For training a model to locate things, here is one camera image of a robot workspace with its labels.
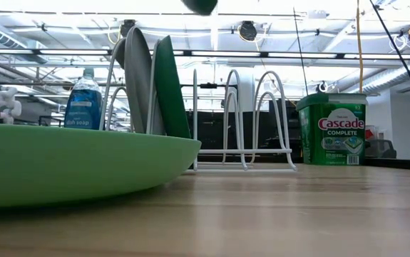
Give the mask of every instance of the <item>wooden table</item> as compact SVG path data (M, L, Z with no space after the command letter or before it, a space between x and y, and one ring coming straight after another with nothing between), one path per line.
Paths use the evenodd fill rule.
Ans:
M181 176L106 201L0 213L2 256L410 256L410 171Z

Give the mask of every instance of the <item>bottle cap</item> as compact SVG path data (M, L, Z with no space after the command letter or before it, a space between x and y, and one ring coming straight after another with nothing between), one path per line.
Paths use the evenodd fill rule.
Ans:
M83 76L91 76L94 77L93 68L85 68L83 72Z

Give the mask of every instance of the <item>white wire dish rack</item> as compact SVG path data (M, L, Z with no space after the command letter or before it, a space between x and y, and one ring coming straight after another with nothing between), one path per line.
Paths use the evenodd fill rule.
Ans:
M155 55L157 51L159 41L155 44L154 46L154 51L153 51L153 60L155 60ZM107 80L107 87L106 87L106 92L105 96L103 98L103 115L106 112L106 104L108 103L108 95L109 95L109 85L111 82L111 70L113 68L113 64L115 61L115 57L113 56L111 59L111 64L110 64L110 71L108 74L108 80ZM146 133L151 134L153 131L153 127L155 124L153 124L153 110L155 109L154 105L157 103L156 98L157 96L155 95L154 89L154 71L155 71L155 62L153 61L153 65L151 66L151 78L150 78L150 95L149 95L149 109L148 109L148 124L147 124L147 131ZM277 81L277 85L279 85L278 91L281 93L281 107L282 107L282 113L284 114L282 116L282 122L283 122L283 127L284 131L282 131L282 126L281 126L281 118L280 118L280 113L278 109L278 105L276 103L276 98L275 96L269 92L266 91L263 93L261 96L260 100L258 101L257 104L257 96L260 91L260 86L262 85L262 82L264 81L266 76L273 75L274 78ZM289 144L289 131L288 131L288 123L287 123L287 116L286 116L286 105L285 105L285 94L284 94L284 89L282 87L282 82L279 78L279 76L273 72L273 71L267 71L265 74L263 74L262 78L260 79L257 89L255 91L255 96L254 96L254 101L253 101L253 110L252 110L252 149L245 149L244 147L244 130L243 130L243 115L242 115L242 110L240 108L240 99L238 98L237 94L234 91L229 91L228 87L230 84L230 79L232 76L235 76L236 81L237 81L237 86L240 88L240 75L236 70L232 70L227 79L227 83L225 85L225 99L224 99L224 126L223 126L223 149L202 149L200 150L199 153L203 154L222 154L222 162L219 163L198 163L198 160L195 159L193 163L193 169L187 170L186 173L231 173L231 174L259 174L259 173L296 173L297 167L293 164L292 162L292 149L290 148ZM111 119L111 114L113 112L113 103L114 100L116 99L117 93L123 90L125 93L127 93L126 89L124 87L119 87L115 90L111 97L111 104L108 110L108 123L110 123ZM197 85L197 71L194 70L193 72L193 139L197 140L198 139L198 85ZM277 124L277 132L279 135L279 141L280 141L280 146L281 148L279 149L258 149L258 136L259 136L259 122L260 122L260 107L262 105L262 102L264 101L265 97L269 96L271 98L271 101L273 101L273 106L275 108L275 116L276 116L276 124ZM229 119L229 109L230 109L230 104L233 104L235 107L235 129L236 129L236 140L237 140L237 149L228 149L227 144L228 144L228 119ZM103 122L104 122L104 116L101 119L101 126L100 130L103 130ZM256 168L254 165L255 163L255 155L258 153L285 153L287 155L287 165L288 168ZM239 163L229 163L226 162L226 157L227 154L240 154L241 162ZM245 160L245 155L250 154L252 155L251 161L249 163L246 162Z

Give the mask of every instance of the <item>dish soap bottle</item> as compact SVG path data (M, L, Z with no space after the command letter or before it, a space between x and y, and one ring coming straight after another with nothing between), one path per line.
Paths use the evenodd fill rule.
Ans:
M93 77L93 69L84 69L83 77L73 87L65 111L66 128L98 130L102 95Z

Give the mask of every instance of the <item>white figurine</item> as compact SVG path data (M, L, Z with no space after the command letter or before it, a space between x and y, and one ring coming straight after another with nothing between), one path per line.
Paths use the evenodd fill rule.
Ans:
M18 93L18 89L13 87L3 88L0 91L0 109L5 107L0 113L0 118L4 120L5 124L13 124L14 117L21 115L21 103L14 99L16 93Z

